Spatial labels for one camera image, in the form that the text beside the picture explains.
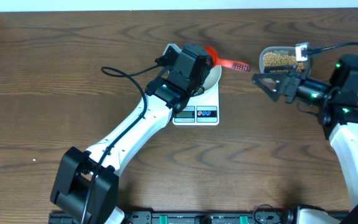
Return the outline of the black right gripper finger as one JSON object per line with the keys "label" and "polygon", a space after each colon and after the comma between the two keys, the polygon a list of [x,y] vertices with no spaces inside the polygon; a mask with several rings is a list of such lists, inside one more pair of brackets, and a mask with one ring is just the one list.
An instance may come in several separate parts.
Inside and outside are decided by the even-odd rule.
{"label": "black right gripper finger", "polygon": [[287,73],[256,73],[252,77],[253,83],[274,102],[284,95],[289,79]]}
{"label": "black right gripper finger", "polygon": [[297,65],[274,65],[274,66],[265,66],[264,73],[288,73],[291,71],[296,71]]}

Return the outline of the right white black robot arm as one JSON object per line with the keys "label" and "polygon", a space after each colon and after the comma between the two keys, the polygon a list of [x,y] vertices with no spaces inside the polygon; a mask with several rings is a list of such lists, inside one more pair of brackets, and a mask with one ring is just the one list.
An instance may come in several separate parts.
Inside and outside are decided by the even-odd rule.
{"label": "right white black robot arm", "polygon": [[287,103],[318,107],[314,116],[337,155],[351,200],[341,223],[358,223],[358,55],[341,56],[327,83],[279,67],[256,73],[252,81],[273,101],[285,96]]}

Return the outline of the red plastic measuring scoop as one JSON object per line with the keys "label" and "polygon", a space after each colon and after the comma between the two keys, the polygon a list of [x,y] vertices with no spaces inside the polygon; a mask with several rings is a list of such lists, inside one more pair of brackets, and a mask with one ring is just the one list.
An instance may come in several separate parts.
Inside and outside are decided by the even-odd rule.
{"label": "red plastic measuring scoop", "polygon": [[215,49],[210,46],[204,46],[204,49],[209,53],[209,55],[213,59],[214,67],[220,65],[225,68],[230,68],[232,70],[240,71],[240,72],[250,72],[250,65],[244,62],[238,62],[234,60],[227,60],[219,58],[219,55]]}

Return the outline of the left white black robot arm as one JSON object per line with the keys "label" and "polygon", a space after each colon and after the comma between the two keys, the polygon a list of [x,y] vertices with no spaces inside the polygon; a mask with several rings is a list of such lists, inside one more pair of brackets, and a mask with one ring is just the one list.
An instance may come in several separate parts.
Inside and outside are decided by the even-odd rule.
{"label": "left white black robot arm", "polygon": [[203,90],[214,66],[201,45],[179,49],[169,44],[156,59],[162,70],[146,88],[132,113],[102,140],[85,151],[75,147],[64,153],[50,201],[79,223],[122,223],[117,206],[119,178],[130,160],[159,130]]}

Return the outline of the white digital kitchen scale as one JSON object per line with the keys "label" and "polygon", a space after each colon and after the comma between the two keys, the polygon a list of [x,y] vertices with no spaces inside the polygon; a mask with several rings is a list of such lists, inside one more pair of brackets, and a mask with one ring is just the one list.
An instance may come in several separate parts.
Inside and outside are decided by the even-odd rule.
{"label": "white digital kitchen scale", "polygon": [[217,126],[219,124],[219,85],[190,98],[187,107],[173,118],[177,126]]}

